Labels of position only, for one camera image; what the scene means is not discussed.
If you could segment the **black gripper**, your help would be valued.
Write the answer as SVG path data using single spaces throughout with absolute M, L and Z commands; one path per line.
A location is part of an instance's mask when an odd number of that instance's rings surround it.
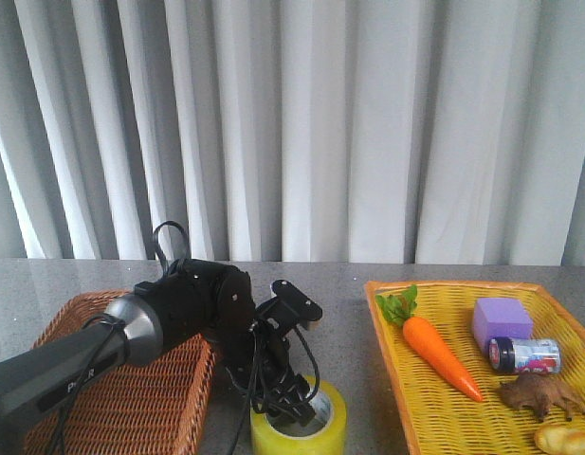
M 282 333 L 269 317 L 275 299 L 258 306 L 255 312 L 254 356 L 247 388 L 247 401 L 253 408 L 286 408 L 286 414 L 300 426 L 307 426 L 316 416 L 312 398 L 305 396 L 305 379 L 290 366 L 290 331 Z

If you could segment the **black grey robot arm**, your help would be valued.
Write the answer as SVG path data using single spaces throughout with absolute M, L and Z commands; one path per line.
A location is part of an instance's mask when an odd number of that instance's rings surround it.
M 233 265 L 179 260 L 155 282 L 112 300 L 76 333 L 0 363 L 0 426 L 24 432 L 122 365 L 144 367 L 197 335 L 222 357 L 253 406 L 302 426 L 318 387 L 293 371 L 287 335 L 322 317 L 294 284 L 252 298 L 249 275 Z

